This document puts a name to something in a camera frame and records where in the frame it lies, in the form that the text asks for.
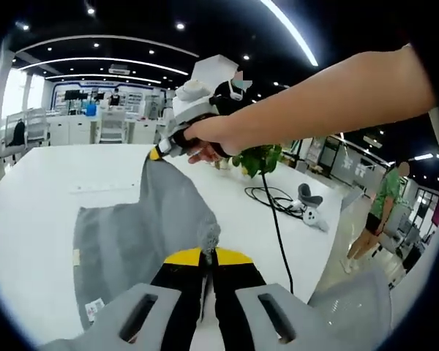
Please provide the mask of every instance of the curved light strip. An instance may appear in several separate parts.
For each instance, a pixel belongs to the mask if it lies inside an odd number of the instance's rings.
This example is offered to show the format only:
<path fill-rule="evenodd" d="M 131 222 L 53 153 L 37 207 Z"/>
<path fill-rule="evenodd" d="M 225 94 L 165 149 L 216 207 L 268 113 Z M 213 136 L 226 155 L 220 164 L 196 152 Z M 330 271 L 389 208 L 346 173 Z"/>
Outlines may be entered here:
<path fill-rule="evenodd" d="M 30 45 L 30 46 L 26 46 L 25 48 L 18 50 L 16 53 L 20 53 L 21 51 L 26 51 L 26 50 L 35 48 L 36 46 L 46 45 L 46 44 L 49 44 L 51 42 L 61 42 L 63 40 L 86 39 L 86 38 L 122 39 L 122 40 L 132 40 L 135 42 L 145 42 L 147 44 L 158 45 L 158 46 L 162 46 L 162 47 L 167 48 L 167 49 L 179 51 L 181 53 L 186 53 L 187 55 L 191 55 L 194 57 L 200 57 L 196 53 L 191 53 L 190 51 L 178 48 L 176 46 L 168 45 L 168 44 L 165 44 L 163 42 L 155 42 L 153 40 L 141 39 L 141 38 L 137 38 L 137 37 L 126 37 L 123 35 L 109 35 L 109 34 L 72 35 L 69 37 L 60 37 L 60 38 L 55 38 L 55 39 L 49 39 L 49 40 L 45 40 L 43 42 L 37 42 L 36 44 Z"/>
<path fill-rule="evenodd" d="M 150 66 L 150 67 L 156 67 L 160 69 L 165 69 L 167 71 L 179 73 L 180 75 L 189 75 L 187 72 L 181 71 L 179 69 L 170 68 L 166 66 L 161 66 L 160 64 L 151 64 L 149 62 L 143 62 L 143 61 L 135 61 L 135 60 L 126 60 L 125 58 L 112 58 L 112 57 L 67 57 L 67 58 L 57 58 L 55 60 L 49 60 L 49 61 L 41 61 L 36 62 L 35 64 L 29 64 L 28 66 L 21 67 L 18 69 L 18 71 L 22 71 L 24 69 L 28 69 L 31 67 L 40 66 L 42 64 L 53 64 L 55 62 L 65 62 L 65 61 L 117 61 L 117 62 L 126 62 L 128 64 L 142 64 L 143 66 Z"/>
<path fill-rule="evenodd" d="M 160 80 L 153 80 L 153 79 L 148 79 L 148 78 L 130 77 L 130 76 L 127 76 L 127 75 L 98 75 L 98 74 L 95 74 L 95 73 L 89 73 L 87 75 L 84 75 L 84 74 L 78 74 L 78 75 L 54 75 L 52 77 L 46 77 L 45 79 L 74 78 L 74 77 L 109 77 L 109 78 L 142 80 L 143 82 L 150 82 L 150 83 L 161 84 Z"/>
<path fill-rule="evenodd" d="M 291 33 L 295 41 L 299 44 L 301 49 L 306 54 L 307 58 L 309 59 L 312 66 L 318 66 L 317 61 L 315 60 L 314 55 L 312 54 L 311 50 L 309 49 L 309 46 L 307 46 L 306 41 L 304 38 L 300 35 L 298 30 L 295 26 L 291 23 L 290 20 L 288 20 L 288 17 L 282 12 L 282 10 L 279 9 L 277 5 L 273 3 L 272 0 L 260 0 L 262 4 L 268 7 L 270 11 L 273 12 L 273 14 L 279 19 L 281 23 L 283 23 L 283 26 L 286 27 L 286 29 Z"/>

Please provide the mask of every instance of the person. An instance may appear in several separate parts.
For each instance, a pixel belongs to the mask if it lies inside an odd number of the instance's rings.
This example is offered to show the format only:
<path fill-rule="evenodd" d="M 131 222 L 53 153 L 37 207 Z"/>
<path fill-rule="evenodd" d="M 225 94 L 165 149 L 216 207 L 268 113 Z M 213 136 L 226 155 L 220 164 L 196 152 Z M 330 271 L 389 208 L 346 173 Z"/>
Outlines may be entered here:
<path fill-rule="evenodd" d="M 402 121 L 434 106 L 427 74 L 412 47 L 405 46 L 356 54 L 229 116 L 199 121 L 184 136 L 202 140 L 190 150 L 190 163 L 212 162 L 219 157 L 210 142 L 236 155 L 253 146 Z"/>
<path fill-rule="evenodd" d="M 346 273 L 349 274 L 355 268 L 356 261 L 379 242 L 379 235 L 383 232 L 399 196 L 400 178 L 409 174 L 410 165 L 407 162 L 397 162 L 395 167 L 384 175 L 363 231 L 351 245 L 346 260 L 340 261 Z"/>
<path fill-rule="evenodd" d="M 119 106 L 120 96 L 119 96 L 119 88 L 115 88 L 112 95 L 109 97 L 109 106 Z"/>
<path fill-rule="evenodd" d="M 251 100 L 247 97 L 247 89 L 252 85 L 251 80 L 244 80 L 244 72 L 238 71 L 230 80 L 218 85 L 214 95 L 219 97 L 216 104 L 220 114 L 226 116 L 248 106 Z"/>

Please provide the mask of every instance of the hand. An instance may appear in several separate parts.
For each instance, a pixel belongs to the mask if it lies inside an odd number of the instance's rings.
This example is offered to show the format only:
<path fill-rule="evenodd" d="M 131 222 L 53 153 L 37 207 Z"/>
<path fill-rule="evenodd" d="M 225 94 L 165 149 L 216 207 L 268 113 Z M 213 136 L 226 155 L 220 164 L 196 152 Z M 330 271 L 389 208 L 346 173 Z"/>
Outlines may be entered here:
<path fill-rule="evenodd" d="M 383 232 L 383 228 L 386 226 L 385 223 L 380 223 L 379 227 L 375 230 L 376 235 L 380 235 Z"/>
<path fill-rule="evenodd" d="M 241 149 L 233 142 L 234 134 L 229 116 L 210 117 L 193 124 L 185 130 L 184 136 L 187 140 L 196 137 L 200 139 L 200 143 L 187 152 L 190 156 L 189 163 L 220 160 L 221 157 L 213 150 L 210 142 L 219 143 L 228 155 L 237 155 Z"/>

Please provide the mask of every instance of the white cabinet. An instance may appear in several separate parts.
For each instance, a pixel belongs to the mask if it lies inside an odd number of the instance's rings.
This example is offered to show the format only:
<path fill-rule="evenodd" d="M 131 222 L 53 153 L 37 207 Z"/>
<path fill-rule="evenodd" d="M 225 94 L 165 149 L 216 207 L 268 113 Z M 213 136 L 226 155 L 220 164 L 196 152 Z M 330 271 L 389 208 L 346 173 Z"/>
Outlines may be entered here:
<path fill-rule="evenodd" d="M 133 128 L 132 144 L 152 144 L 154 143 L 154 135 L 156 133 L 156 123 L 135 122 Z"/>
<path fill-rule="evenodd" d="M 68 145 L 70 142 L 68 121 L 50 121 L 49 133 L 51 146 Z"/>
<path fill-rule="evenodd" d="M 70 125 L 70 145 L 89 144 L 91 140 L 91 121 L 87 117 L 71 117 Z"/>

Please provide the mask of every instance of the black shorts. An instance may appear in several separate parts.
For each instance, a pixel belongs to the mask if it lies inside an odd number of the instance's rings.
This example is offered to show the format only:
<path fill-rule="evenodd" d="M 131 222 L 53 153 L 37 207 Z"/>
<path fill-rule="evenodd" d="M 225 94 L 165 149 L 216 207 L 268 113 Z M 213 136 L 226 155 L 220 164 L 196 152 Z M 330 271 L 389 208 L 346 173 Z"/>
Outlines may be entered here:
<path fill-rule="evenodd" d="M 379 228 L 380 225 L 380 219 L 374 216 L 373 214 L 368 214 L 366 219 L 366 229 L 373 235 L 378 236 L 375 234 L 375 231 Z"/>

